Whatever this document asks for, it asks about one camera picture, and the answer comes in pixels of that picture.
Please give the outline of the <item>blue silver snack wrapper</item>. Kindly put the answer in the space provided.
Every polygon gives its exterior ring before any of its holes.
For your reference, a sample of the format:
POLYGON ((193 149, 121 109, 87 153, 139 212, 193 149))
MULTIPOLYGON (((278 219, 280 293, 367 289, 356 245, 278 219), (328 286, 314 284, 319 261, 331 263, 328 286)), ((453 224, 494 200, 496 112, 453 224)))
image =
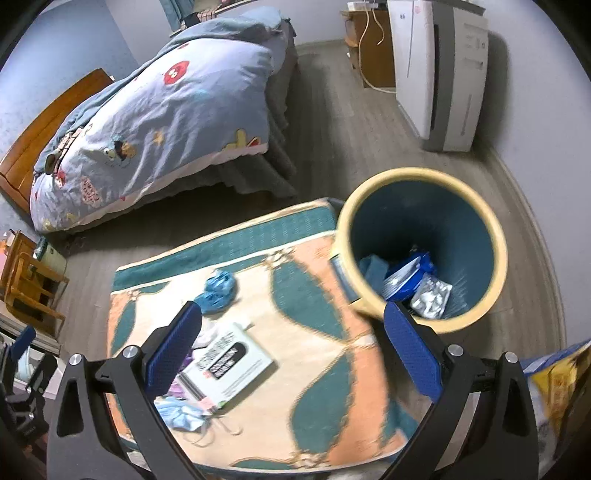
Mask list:
POLYGON ((383 282, 386 301, 403 302, 414 296, 425 274, 434 274, 436 267, 429 252, 415 252, 389 270, 383 282))

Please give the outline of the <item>teal yellow-rimmed trash bin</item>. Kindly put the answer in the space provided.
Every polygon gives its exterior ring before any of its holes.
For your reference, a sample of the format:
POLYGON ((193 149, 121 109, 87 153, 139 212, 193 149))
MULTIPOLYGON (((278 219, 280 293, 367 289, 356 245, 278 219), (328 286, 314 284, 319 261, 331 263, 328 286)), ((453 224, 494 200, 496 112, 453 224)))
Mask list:
POLYGON ((488 203, 461 180, 441 171, 405 167, 363 182, 342 204, 332 269, 349 305, 382 319, 386 301, 360 270, 375 255, 391 269, 427 253, 437 278, 452 291, 440 319, 418 323, 448 334, 483 318, 499 299, 508 271, 503 228, 488 203))

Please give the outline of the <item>light blue face mask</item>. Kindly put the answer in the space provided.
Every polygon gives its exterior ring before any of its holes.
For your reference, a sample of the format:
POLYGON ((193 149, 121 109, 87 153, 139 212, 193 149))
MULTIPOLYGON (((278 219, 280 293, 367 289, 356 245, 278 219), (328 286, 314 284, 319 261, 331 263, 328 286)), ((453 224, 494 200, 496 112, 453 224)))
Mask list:
POLYGON ((154 407, 168 428, 185 432, 197 432, 215 412, 207 399, 191 402, 172 396, 157 398, 154 407))

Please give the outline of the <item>blue white cardboard box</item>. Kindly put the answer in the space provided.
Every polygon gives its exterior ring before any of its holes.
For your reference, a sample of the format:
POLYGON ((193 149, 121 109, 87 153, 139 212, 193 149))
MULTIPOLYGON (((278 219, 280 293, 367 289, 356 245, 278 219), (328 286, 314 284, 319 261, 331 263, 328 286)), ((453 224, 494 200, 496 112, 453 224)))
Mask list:
POLYGON ((538 435, 538 478, 555 464, 560 430, 577 382, 590 369, 590 340, 537 358, 521 360, 538 435))

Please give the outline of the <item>white booklet with black label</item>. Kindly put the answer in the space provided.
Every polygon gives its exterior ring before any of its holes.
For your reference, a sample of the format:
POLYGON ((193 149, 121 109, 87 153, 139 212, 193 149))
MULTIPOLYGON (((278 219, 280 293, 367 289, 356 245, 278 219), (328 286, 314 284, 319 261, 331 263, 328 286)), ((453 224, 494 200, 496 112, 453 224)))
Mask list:
POLYGON ((220 410, 273 366, 273 358, 242 328, 225 324, 206 347, 194 350, 180 371, 183 389, 208 408, 220 410))

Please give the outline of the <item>small wooden stool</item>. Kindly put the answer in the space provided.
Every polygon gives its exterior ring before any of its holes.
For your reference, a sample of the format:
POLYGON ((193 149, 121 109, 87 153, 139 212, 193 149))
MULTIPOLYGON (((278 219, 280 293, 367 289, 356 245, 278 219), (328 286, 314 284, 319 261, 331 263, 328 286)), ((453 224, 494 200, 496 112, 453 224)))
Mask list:
POLYGON ((1 242, 5 259, 1 272, 1 300, 21 322, 55 333, 65 316, 55 309, 56 298, 69 279, 33 257, 36 244, 20 230, 8 230, 1 242))

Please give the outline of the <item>silver foil wrapper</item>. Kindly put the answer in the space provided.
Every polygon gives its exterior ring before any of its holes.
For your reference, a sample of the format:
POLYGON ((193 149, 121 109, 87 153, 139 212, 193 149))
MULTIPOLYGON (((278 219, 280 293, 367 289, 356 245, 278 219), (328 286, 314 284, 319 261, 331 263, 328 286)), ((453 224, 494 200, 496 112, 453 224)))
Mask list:
POLYGON ((453 286, 426 273, 410 301, 411 309, 420 317, 439 320, 443 317, 453 286))

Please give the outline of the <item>crumpled blue cloth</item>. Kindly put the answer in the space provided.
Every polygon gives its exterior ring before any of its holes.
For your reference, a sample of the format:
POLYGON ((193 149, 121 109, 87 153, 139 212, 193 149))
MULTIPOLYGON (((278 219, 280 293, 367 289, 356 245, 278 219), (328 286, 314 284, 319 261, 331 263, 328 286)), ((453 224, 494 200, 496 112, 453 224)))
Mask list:
POLYGON ((204 284, 204 291, 194 298, 204 315, 216 315, 228 309, 238 295, 235 275, 225 270, 217 270, 204 284))

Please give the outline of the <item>teal and peach rug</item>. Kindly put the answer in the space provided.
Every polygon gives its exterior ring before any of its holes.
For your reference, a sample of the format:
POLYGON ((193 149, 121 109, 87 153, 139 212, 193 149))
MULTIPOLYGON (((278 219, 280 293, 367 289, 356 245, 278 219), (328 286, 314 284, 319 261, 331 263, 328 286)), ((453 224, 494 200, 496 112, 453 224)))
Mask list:
POLYGON ((118 268, 107 350, 143 343, 207 279, 225 271, 238 295, 204 332, 242 327, 266 354, 259 377, 229 400, 190 389, 211 408, 185 455, 216 473, 308 474, 394 459, 416 430, 389 384, 369 320, 349 306, 329 257, 335 211, 302 203, 118 268))

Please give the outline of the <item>wooden headboard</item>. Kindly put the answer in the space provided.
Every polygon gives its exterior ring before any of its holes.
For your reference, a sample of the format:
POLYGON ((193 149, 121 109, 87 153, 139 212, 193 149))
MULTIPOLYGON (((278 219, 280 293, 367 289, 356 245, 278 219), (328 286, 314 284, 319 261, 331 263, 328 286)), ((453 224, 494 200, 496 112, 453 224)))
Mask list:
POLYGON ((27 217, 30 216, 33 166, 39 154, 75 107, 112 82, 103 69, 95 69, 82 77, 29 124, 2 158, 1 193, 27 217))

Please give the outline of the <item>blue cartoon duvet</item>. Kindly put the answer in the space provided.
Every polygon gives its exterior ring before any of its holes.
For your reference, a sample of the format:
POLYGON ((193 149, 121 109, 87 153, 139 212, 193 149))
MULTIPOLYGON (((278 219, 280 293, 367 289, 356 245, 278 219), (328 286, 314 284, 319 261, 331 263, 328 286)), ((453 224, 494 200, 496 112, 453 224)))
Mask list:
POLYGON ((266 6, 197 24, 83 101, 34 165, 35 230, 88 225, 177 179, 266 152, 266 88, 286 56, 286 28, 266 6))

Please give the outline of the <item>white air purifier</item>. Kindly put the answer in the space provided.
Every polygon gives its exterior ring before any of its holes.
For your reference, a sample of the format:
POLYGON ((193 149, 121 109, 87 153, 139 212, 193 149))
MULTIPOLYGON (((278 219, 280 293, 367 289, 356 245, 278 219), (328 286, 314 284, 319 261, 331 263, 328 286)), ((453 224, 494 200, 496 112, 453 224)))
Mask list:
POLYGON ((396 97, 421 147, 468 152, 489 57, 485 9, 469 1, 389 1, 396 97))

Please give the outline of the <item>wooden side cabinet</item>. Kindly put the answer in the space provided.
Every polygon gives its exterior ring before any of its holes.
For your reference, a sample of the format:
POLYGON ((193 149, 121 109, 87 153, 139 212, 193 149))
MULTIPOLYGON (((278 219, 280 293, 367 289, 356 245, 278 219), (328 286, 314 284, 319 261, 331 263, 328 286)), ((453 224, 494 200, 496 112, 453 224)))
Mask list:
POLYGON ((365 88, 393 91, 396 88, 394 49, 389 13, 369 8, 341 11, 349 63, 365 88))

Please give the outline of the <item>teal curtain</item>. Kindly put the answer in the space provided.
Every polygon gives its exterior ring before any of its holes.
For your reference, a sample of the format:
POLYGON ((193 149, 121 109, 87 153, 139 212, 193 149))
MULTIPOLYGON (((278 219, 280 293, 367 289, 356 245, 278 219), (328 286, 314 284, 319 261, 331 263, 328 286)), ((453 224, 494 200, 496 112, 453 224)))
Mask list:
POLYGON ((166 19, 172 31, 180 28, 182 20, 194 9, 194 0, 160 0, 166 19))

